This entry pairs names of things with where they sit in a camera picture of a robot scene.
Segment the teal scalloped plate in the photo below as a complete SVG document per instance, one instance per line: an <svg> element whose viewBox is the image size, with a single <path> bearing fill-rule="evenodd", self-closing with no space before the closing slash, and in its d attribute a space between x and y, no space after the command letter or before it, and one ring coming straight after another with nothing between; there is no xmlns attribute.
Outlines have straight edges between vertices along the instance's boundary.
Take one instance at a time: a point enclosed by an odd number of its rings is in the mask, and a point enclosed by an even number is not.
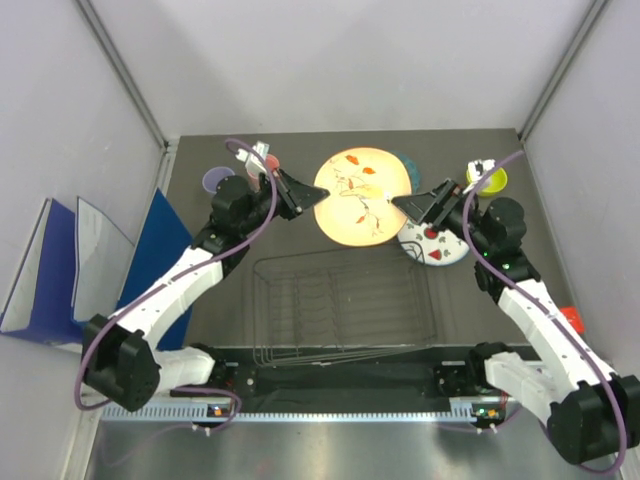
<svg viewBox="0 0 640 480"><path fill-rule="evenodd" d="M404 165L409 175L412 192L417 193L420 189L422 176L415 162L411 160L407 155L401 152L392 151L392 154L395 157L397 157L401 161L401 163Z"/></svg>

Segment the white patterned plate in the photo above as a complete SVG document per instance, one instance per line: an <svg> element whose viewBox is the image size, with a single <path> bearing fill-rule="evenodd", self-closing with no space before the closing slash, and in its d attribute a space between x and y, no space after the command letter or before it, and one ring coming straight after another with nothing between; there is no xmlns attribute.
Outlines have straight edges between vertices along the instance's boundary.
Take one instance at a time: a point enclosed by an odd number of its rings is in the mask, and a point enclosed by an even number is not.
<svg viewBox="0 0 640 480"><path fill-rule="evenodd" d="M467 244L452 232L436 231L429 223L417 224L408 220L397 239L411 259L426 266L449 266L469 252Z"/></svg>

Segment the pink plastic cup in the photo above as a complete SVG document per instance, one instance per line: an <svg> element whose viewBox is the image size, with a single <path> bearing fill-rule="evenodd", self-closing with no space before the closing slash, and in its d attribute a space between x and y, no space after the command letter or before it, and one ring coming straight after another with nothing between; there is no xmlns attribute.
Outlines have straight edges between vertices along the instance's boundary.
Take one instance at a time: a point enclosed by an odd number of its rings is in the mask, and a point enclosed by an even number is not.
<svg viewBox="0 0 640 480"><path fill-rule="evenodd" d="M278 158L272 154L266 156L266 164L261 163L255 156L251 156L245 162L249 184L254 191L260 189L260 177L267 175L267 171L273 171L280 166Z"/></svg>

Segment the beige plate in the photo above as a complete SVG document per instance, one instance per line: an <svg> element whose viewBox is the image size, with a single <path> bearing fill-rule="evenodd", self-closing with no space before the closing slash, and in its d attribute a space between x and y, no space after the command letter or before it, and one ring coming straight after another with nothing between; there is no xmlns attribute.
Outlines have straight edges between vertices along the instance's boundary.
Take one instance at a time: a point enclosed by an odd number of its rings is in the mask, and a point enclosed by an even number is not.
<svg viewBox="0 0 640 480"><path fill-rule="evenodd" d="M329 192L314 207L316 223L340 245L382 244L407 221L392 199L412 192L410 176L401 160L388 151L357 147L338 152L318 169L314 185Z"/></svg>

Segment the yellow-green plastic bowl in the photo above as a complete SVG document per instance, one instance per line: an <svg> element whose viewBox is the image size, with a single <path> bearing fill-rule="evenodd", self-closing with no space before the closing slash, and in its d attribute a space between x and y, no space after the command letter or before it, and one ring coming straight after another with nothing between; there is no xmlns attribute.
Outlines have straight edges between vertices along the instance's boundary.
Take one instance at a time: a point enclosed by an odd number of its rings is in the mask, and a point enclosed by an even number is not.
<svg viewBox="0 0 640 480"><path fill-rule="evenodd" d="M467 188L472 188L472 181L478 180L480 175L474 170L466 171ZM479 197L490 197L503 191L508 183L508 175L504 168L499 168L477 192Z"/></svg>

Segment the purple plastic cup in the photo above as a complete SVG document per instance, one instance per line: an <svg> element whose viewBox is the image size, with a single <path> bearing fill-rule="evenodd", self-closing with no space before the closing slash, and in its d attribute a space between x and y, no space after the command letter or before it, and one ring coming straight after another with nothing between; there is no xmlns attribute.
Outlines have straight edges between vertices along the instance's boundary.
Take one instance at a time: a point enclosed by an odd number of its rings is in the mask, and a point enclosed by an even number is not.
<svg viewBox="0 0 640 480"><path fill-rule="evenodd" d="M218 185L224 179L234 174L234 170L229 167L219 166L211 168L202 177L202 187L207 193L214 195L217 192Z"/></svg>

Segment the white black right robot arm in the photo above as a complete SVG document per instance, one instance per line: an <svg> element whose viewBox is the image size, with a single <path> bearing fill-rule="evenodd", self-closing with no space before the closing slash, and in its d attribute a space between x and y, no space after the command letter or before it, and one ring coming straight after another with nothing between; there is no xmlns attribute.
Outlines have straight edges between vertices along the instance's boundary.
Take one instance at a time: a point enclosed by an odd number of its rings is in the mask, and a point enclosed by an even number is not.
<svg viewBox="0 0 640 480"><path fill-rule="evenodd" d="M479 211L476 199L452 180L391 202L411 221L466 243L476 257L479 289L516 324L546 368L536 370L503 343L481 343L466 360L469 388L481 396L496 389L510 395L570 464L611 454L622 462L639 444L639 380L600 359L554 303L521 247L527 231L522 206L499 197Z"/></svg>

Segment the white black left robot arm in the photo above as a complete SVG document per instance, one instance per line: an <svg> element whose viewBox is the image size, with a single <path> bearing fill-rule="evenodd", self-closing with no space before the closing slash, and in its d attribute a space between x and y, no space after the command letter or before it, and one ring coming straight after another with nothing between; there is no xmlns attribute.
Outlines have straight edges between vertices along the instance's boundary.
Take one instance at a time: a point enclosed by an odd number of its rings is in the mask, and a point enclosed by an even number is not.
<svg viewBox="0 0 640 480"><path fill-rule="evenodd" d="M206 291L221 283L276 217L292 220L329 196L282 169L260 176L253 190L244 177L219 181L208 222L176 263L143 294L83 328L77 386L86 385L129 412L160 392L195 387L216 396L227 374L203 347L161 351L160 340Z"/></svg>

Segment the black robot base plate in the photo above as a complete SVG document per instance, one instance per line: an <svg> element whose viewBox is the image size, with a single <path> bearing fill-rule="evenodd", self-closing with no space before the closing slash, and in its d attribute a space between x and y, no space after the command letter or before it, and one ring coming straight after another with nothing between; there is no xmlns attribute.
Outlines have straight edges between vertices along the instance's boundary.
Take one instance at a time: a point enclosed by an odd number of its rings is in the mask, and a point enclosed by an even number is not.
<svg viewBox="0 0 640 480"><path fill-rule="evenodd" d="M467 364L469 346L363 347L351 352L329 348L206 348L216 361L210 380L198 386L232 391L243 400L292 391L346 393L408 390L422 397L480 396L483 386Z"/></svg>

